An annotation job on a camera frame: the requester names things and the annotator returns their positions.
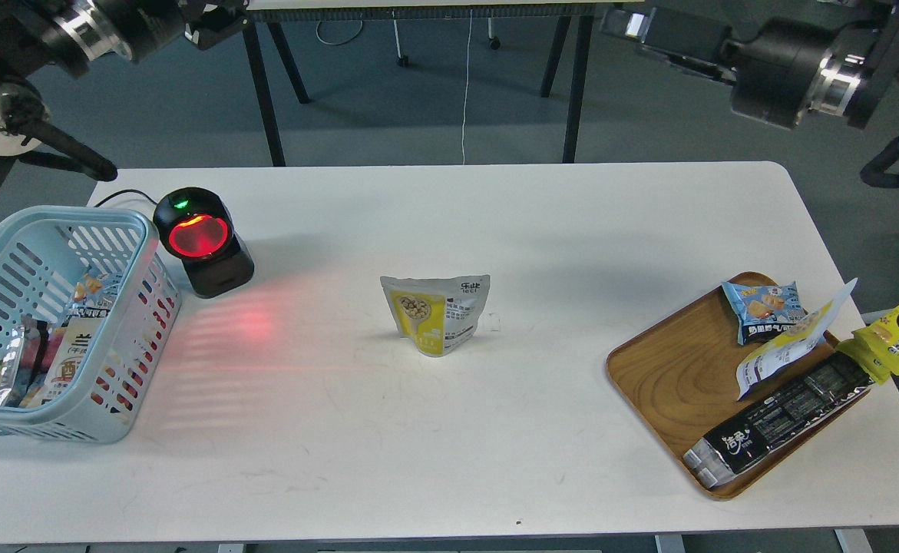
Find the light blue plastic basket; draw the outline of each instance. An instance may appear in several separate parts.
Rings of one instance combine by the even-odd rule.
[[[29,207],[0,223],[0,360],[22,316],[64,321],[88,267],[125,276],[66,391],[33,409],[0,407],[0,430],[96,443],[129,432],[181,305],[158,244],[155,226],[132,210]]]

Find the wooden tray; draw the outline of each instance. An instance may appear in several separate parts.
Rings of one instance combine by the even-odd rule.
[[[744,286],[773,286],[765,274],[740,273],[730,283]],[[738,323],[729,301],[717,287],[687,307],[617,347],[606,360],[606,371],[624,398],[660,438],[664,447],[699,488],[720,500],[732,499],[765,475],[815,432],[824,428],[845,409],[815,424],[790,444],[766,456],[753,469],[729,484],[706,489],[689,472],[682,455],[717,424],[765,398],[793,378],[835,352],[838,339],[825,333],[818,344],[778,375],[760,382],[741,402],[736,367],[761,344],[736,343]]]

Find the packaged snack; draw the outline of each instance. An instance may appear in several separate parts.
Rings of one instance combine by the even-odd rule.
[[[766,342],[807,316],[797,283],[787,286],[743,286],[722,283],[722,291],[739,319],[736,342]]]
[[[60,333],[50,323],[29,315],[11,330],[9,346],[0,362],[0,406],[18,407],[36,374],[45,374],[53,360]]]
[[[91,317],[72,317],[67,321],[60,347],[42,379],[42,386],[22,403],[24,407],[42,406],[66,391],[81,368],[84,355],[88,354],[88,347],[94,342],[94,335],[101,328],[102,321]]]
[[[710,430],[682,461],[706,488],[729,483],[863,396],[871,384],[855,361],[833,353]]]
[[[825,338],[825,330],[838,317],[841,305],[852,294],[857,281],[858,279],[850,280],[821,309],[800,319],[796,325],[748,354],[736,369],[739,398],[743,399],[756,382],[775,375],[781,368],[800,359],[821,343]]]
[[[899,305],[853,335],[855,339],[845,340],[838,348],[859,361],[877,382],[899,375]]]
[[[428,280],[382,276],[382,289],[399,332],[411,337],[421,353],[440,357],[476,332],[491,276]]]
[[[52,360],[42,378],[31,379],[28,396],[21,402],[24,407],[39,407],[57,399],[74,380],[88,347],[94,342],[94,335],[111,311],[118,298],[123,274],[109,273],[94,276],[88,269],[74,287],[74,295],[68,306],[67,318],[56,335],[56,346],[48,347]]]
[[[123,280],[122,273],[97,274],[88,267],[74,286],[68,317],[107,317],[118,299]]]

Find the black table leg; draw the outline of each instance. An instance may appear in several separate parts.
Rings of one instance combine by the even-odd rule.
[[[579,143],[579,119],[582,116],[582,97],[586,90],[586,65],[593,37],[593,16],[579,15],[579,31],[575,41],[575,62],[572,65],[572,94],[569,115],[565,123],[565,151],[562,164],[574,164],[575,148]]]
[[[271,101],[271,90],[268,88],[268,76],[262,59],[262,45],[259,43],[259,32],[255,25],[247,25],[242,35],[245,38],[245,50],[248,52],[248,64],[252,68],[252,80],[255,81],[255,94],[259,98],[259,109],[262,111],[262,124],[266,130],[268,154],[274,167],[285,167],[285,154],[282,153],[282,138],[278,135],[278,122],[275,120],[275,105]]]
[[[555,36],[551,39],[551,50],[548,52],[548,63],[544,67],[544,78],[541,80],[541,97],[548,98],[551,94],[551,84],[555,81],[555,71],[558,69],[558,60],[562,57],[562,48],[565,46],[565,36],[569,34],[569,15],[562,15],[555,25]]]
[[[299,68],[296,67],[295,58],[292,57],[292,49],[289,48],[289,42],[285,39],[282,25],[279,22],[270,22],[268,31],[271,32],[271,39],[275,42],[275,48],[278,49],[278,57],[282,59],[285,72],[289,75],[289,81],[292,82],[292,90],[296,92],[296,99],[299,104],[309,104],[306,86],[302,84],[302,76],[299,74]]]

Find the white table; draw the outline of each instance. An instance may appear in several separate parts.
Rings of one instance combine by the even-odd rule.
[[[778,165],[147,169],[92,200],[190,185],[225,200],[255,279],[188,298],[124,440],[0,437],[0,543],[899,525],[895,386],[717,502],[604,372],[743,270],[805,306],[838,290]],[[492,277],[469,343],[396,336],[378,277],[467,273]],[[831,330],[859,326],[849,302]]]

